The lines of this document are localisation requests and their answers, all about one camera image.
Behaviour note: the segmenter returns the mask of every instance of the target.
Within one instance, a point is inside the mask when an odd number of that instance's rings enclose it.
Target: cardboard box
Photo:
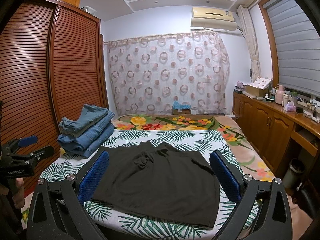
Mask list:
[[[267,87],[265,90],[262,90],[262,89],[247,85],[247,93],[253,96],[264,98],[268,92],[269,92],[269,87]]]
[[[191,109],[172,109],[172,114],[191,114]]]

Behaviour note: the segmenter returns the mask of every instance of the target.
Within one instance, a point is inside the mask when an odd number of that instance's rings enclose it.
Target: hand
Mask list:
[[[23,178],[16,179],[16,187],[18,192],[16,195],[12,197],[14,206],[17,209],[21,209],[24,207],[24,187],[23,187]],[[9,193],[9,189],[0,184],[0,195],[7,195]]]

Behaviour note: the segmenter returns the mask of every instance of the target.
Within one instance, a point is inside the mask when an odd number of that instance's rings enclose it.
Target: sliding wardrobe door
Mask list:
[[[99,68],[99,24],[62,6],[55,14],[51,87],[59,120],[64,116],[77,120],[84,104],[105,105]]]
[[[56,152],[38,164],[33,177],[25,178],[26,189],[59,155],[58,127],[47,83],[48,37],[54,10],[54,4],[28,0],[0,35],[0,100],[4,101],[1,144],[36,135],[38,143],[18,153],[28,154],[47,145]]]

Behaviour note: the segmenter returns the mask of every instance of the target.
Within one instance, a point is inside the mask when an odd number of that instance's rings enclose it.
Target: folded jeans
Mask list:
[[[87,129],[78,138],[75,138],[72,135],[61,134],[58,136],[57,141],[60,146],[67,151],[84,151],[93,141],[95,141],[100,136],[100,134],[110,123],[114,115],[115,114],[113,112],[109,111],[105,117],[103,117],[99,122],[91,126],[89,129]]]
[[[113,134],[114,129],[115,127],[110,122],[106,126],[106,128],[102,131],[100,136],[95,141],[93,141],[92,144],[90,144],[86,150],[84,151],[71,150],[71,151],[68,151],[68,154],[69,155],[78,154],[85,158],[89,158]]]
[[[109,112],[111,111],[106,108],[84,104],[80,117],[77,121],[69,120],[66,117],[62,118],[62,121],[59,123],[60,132],[77,138],[92,125],[100,121]]]

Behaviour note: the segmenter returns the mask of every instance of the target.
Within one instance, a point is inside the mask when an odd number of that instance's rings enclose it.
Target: sheer curtain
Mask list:
[[[230,63],[218,33],[111,41],[108,48],[119,115],[171,114],[174,100],[202,113],[225,113]]]
[[[261,68],[259,62],[259,52],[258,52],[258,45],[257,45],[257,38],[256,33],[254,31],[254,27],[252,24],[252,19],[247,8],[244,8],[240,5],[237,9],[240,22],[243,26],[245,40],[248,44],[248,49],[250,53],[251,59],[251,79],[255,81],[257,78],[261,77]]]

